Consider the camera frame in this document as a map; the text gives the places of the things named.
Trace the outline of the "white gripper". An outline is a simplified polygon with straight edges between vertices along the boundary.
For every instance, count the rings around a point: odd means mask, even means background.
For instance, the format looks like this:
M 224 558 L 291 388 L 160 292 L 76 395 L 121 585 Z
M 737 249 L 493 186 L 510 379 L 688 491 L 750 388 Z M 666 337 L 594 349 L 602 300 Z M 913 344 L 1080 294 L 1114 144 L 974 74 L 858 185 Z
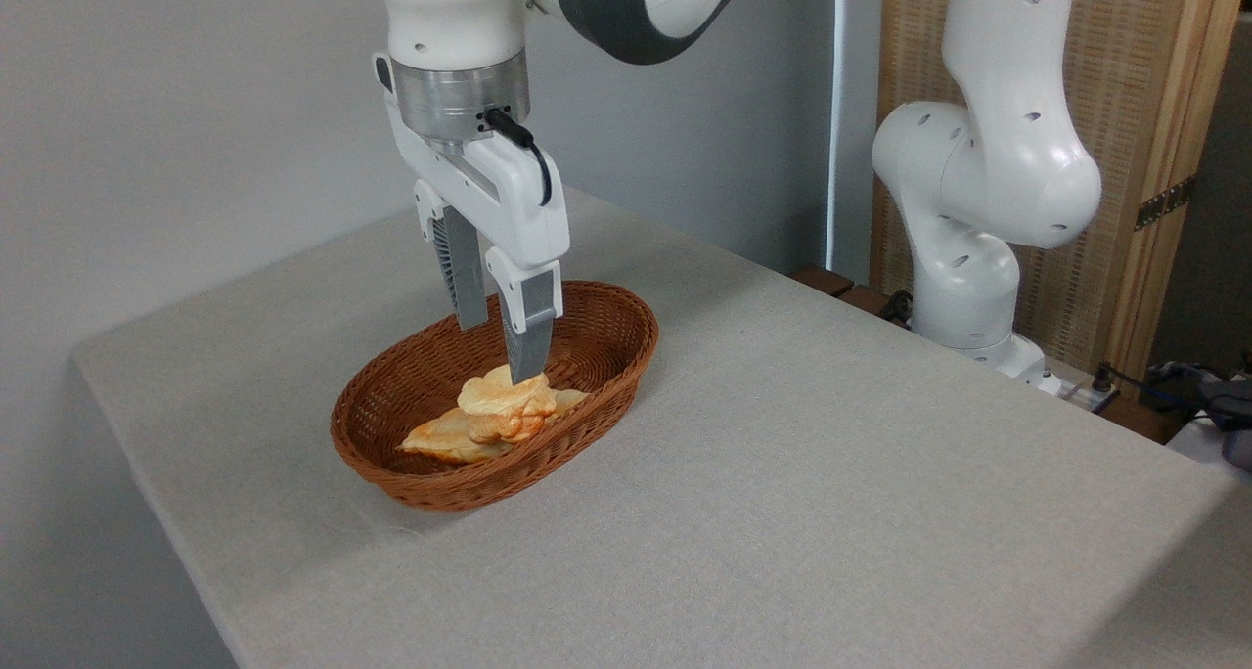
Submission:
M 545 372 L 563 316 L 558 259 L 568 224 L 558 172 L 520 125 L 530 113 L 527 59 L 473 70 L 421 70 L 376 54 L 391 129 L 417 177 L 424 241 L 434 246 L 458 326 L 488 319 L 478 237 L 492 243 L 515 385 Z

